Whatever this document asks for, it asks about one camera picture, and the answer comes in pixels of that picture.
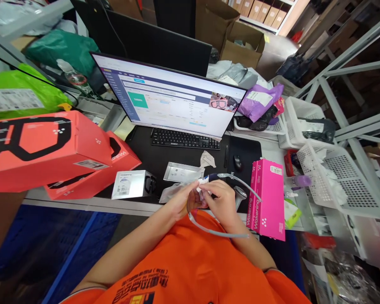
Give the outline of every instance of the silver tray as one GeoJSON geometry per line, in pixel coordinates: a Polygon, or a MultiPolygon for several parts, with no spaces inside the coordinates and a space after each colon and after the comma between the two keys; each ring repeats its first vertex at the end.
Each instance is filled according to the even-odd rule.
{"type": "Polygon", "coordinates": [[[205,168],[199,168],[179,163],[168,163],[163,180],[170,182],[187,182],[204,177],[205,168]]]}

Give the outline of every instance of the monitor screen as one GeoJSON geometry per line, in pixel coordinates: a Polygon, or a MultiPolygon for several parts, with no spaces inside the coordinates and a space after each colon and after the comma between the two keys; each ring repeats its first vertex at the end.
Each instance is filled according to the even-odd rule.
{"type": "Polygon", "coordinates": [[[137,125],[222,138],[246,90],[124,59],[93,54],[137,125]]]}

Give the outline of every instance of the black keyboard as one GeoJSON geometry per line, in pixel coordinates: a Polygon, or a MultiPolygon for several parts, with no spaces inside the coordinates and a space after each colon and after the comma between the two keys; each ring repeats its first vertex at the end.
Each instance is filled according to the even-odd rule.
{"type": "Polygon", "coordinates": [[[205,136],[156,128],[152,131],[152,145],[208,150],[220,149],[218,141],[205,136]]]}

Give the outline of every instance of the white desk surface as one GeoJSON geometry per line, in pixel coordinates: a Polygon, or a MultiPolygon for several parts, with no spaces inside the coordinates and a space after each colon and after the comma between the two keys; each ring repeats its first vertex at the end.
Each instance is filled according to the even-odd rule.
{"type": "MultiPolygon", "coordinates": [[[[253,137],[242,134],[234,134],[233,132],[226,132],[227,135],[238,136],[242,138],[247,138],[250,140],[258,140],[261,143],[262,157],[283,165],[284,167],[284,155],[285,150],[279,148],[279,143],[277,141],[262,138],[253,137]]],[[[141,216],[151,216],[155,211],[157,211],[162,205],[149,204],[149,203],[139,203],[133,201],[120,201],[111,200],[108,198],[91,198],[83,200],[58,200],[51,201],[49,196],[43,187],[32,189],[28,191],[26,198],[23,201],[26,205],[35,206],[46,206],[54,208],[65,208],[65,209],[76,209],[85,211],[95,211],[95,212],[112,212],[120,214],[129,215],[141,215],[141,216]]],[[[239,213],[241,219],[246,222],[246,214],[239,213]]],[[[304,231],[301,220],[293,227],[293,230],[304,231]]]]}

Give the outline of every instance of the orange shirt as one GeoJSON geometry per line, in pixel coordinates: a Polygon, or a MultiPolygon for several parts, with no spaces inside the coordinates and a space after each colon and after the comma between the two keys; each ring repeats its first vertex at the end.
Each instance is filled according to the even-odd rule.
{"type": "MultiPolygon", "coordinates": [[[[197,221],[225,232],[206,212],[197,221]]],[[[224,237],[204,232],[186,216],[126,277],[111,288],[78,291],[62,304],[309,303],[277,270],[254,267],[224,237]]]]}

